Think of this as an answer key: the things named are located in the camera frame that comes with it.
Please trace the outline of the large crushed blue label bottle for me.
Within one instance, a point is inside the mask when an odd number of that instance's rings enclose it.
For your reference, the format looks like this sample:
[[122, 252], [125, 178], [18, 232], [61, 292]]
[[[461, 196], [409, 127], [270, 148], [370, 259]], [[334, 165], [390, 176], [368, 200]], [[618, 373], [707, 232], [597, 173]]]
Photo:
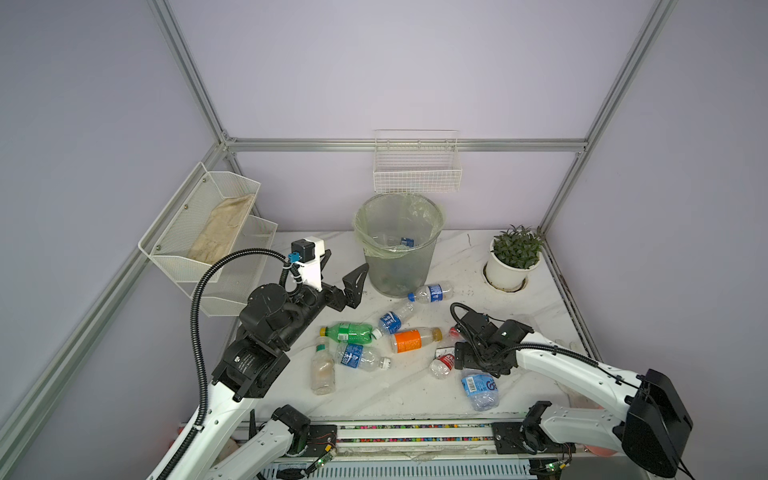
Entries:
[[495, 378], [490, 374], [480, 370], [465, 369], [462, 372], [461, 384], [475, 411], [488, 411], [499, 405], [499, 390]]

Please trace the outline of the clear bottle blue label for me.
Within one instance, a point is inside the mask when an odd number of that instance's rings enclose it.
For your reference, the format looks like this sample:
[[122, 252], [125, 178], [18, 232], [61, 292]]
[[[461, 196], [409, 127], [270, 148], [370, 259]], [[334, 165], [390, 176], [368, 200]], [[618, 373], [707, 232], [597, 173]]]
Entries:
[[367, 372], [386, 371], [392, 360], [382, 356], [376, 349], [359, 344], [340, 343], [334, 352], [334, 362], [348, 368]]

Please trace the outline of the clear bottle green cap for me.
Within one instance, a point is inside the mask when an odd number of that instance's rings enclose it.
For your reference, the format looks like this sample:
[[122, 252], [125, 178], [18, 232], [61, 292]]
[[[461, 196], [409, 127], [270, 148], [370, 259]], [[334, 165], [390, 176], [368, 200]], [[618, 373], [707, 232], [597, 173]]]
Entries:
[[334, 359], [323, 342], [316, 345], [311, 359], [310, 387], [315, 395], [328, 395], [336, 389]]

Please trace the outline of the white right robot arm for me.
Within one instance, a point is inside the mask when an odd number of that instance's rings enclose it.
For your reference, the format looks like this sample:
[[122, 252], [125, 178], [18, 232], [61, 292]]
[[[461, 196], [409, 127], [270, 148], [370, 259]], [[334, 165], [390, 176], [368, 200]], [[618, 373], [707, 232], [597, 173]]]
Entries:
[[667, 375], [610, 366], [558, 345], [523, 322], [498, 322], [459, 302], [449, 311], [462, 337], [455, 345], [456, 369], [499, 378], [520, 368], [596, 403], [589, 409], [536, 402], [516, 425], [513, 437], [520, 449], [535, 455], [552, 445], [581, 444], [622, 453], [657, 477], [690, 472], [683, 453], [693, 421]]

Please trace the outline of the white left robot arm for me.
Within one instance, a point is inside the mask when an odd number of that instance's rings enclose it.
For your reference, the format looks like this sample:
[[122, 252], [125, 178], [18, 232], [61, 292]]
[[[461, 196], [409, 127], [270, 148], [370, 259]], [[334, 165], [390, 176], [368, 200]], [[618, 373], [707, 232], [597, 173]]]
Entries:
[[[369, 273], [362, 264], [336, 287], [323, 280], [331, 257], [319, 240], [292, 243], [289, 255], [267, 248], [246, 248], [225, 255], [202, 275], [193, 292], [190, 334], [198, 381], [199, 405], [193, 417], [151, 473], [153, 479], [250, 479], [277, 458], [305, 449], [310, 420], [290, 405], [277, 408], [266, 424], [223, 462], [216, 460], [245, 416], [254, 409], [290, 362], [292, 345], [326, 308], [341, 312], [361, 301]], [[281, 278], [257, 287], [238, 316], [237, 339], [209, 371], [200, 339], [203, 293], [212, 277], [228, 263], [248, 256], [281, 262]]]

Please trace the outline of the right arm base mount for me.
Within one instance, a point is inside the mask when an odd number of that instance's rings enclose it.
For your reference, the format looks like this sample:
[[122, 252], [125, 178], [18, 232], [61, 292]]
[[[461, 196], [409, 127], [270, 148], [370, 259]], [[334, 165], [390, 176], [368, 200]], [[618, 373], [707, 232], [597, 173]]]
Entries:
[[525, 427], [522, 422], [494, 422], [492, 438], [498, 454], [565, 454], [573, 452], [573, 443], [557, 443], [538, 427]]

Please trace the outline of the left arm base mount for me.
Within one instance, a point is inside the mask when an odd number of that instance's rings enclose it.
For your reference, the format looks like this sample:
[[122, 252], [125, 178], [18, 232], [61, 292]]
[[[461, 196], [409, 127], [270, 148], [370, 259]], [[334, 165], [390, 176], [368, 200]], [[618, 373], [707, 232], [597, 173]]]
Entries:
[[257, 455], [272, 460], [281, 457], [319, 457], [337, 441], [338, 427], [332, 424], [310, 424], [299, 433], [286, 424], [271, 420], [259, 430], [247, 446]]

